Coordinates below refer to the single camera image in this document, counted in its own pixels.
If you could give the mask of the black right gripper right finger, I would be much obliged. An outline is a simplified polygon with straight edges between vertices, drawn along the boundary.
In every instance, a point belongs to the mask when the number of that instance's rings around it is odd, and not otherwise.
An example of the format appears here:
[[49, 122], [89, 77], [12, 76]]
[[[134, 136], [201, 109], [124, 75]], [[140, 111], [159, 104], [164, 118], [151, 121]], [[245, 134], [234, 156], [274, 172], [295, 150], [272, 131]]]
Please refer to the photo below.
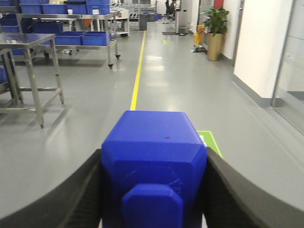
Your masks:
[[302, 228], [304, 212], [245, 178], [208, 148], [204, 217], [209, 228]]

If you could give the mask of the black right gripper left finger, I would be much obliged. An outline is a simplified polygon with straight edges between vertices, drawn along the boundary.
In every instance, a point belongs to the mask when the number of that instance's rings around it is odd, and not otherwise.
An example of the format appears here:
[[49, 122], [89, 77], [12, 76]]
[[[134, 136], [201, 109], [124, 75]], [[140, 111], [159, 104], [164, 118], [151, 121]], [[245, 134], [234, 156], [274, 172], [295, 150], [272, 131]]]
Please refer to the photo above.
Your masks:
[[2, 228], [96, 228], [102, 218], [101, 150], [51, 192], [2, 218]]

